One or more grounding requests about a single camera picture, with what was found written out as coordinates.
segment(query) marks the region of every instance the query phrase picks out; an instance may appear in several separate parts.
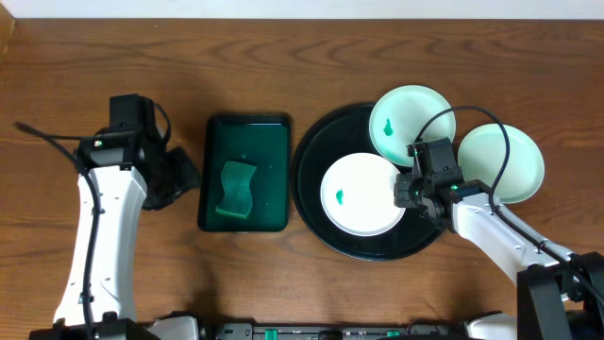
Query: green sponge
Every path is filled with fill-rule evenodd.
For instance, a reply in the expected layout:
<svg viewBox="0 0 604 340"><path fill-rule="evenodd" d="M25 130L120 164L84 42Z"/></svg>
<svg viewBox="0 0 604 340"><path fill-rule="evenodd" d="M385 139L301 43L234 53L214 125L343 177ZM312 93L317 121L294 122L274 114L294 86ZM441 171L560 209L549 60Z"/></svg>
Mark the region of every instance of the green sponge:
<svg viewBox="0 0 604 340"><path fill-rule="evenodd" d="M256 172L256 166L238 161L227 161L220 180L223 182L225 197L216 206L216 213L245 219L252 212L252 192L249 182Z"/></svg>

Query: wooden surface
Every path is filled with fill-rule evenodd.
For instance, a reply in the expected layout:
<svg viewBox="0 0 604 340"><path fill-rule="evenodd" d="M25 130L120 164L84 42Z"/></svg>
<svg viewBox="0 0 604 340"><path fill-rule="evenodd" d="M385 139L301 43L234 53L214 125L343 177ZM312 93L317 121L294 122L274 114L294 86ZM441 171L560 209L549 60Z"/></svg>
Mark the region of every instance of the wooden surface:
<svg viewBox="0 0 604 340"><path fill-rule="evenodd" d="M2 58L8 51L8 39L12 34L14 24L15 20L12 15L0 4L0 64L2 64Z"/></svg>
<svg viewBox="0 0 604 340"><path fill-rule="evenodd" d="M73 167L11 124L92 134L108 124L115 94L160 102L173 121L172 145L201 168L216 112L288 112L297 145L329 111L426 84L531 136L545 182L511 209L567 247L604 252L602 32L597 22L19 21L0 70L3 337L51 326L78 219ZM458 138L490 123L473 112L457 122ZM279 233L201 232L198 195L141 215L140 320L173 310L213 321L368 324L515 313L512 283L456 235L401 261L370 263L325 246L293 204Z"/></svg>

